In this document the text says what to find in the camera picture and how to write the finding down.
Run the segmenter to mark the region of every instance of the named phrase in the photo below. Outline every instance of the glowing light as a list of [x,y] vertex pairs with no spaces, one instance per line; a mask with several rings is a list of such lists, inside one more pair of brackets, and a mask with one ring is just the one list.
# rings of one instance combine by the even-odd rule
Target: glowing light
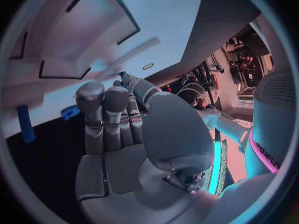
[[215,155],[209,193],[216,194],[221,164],[221,142],[215,142]]

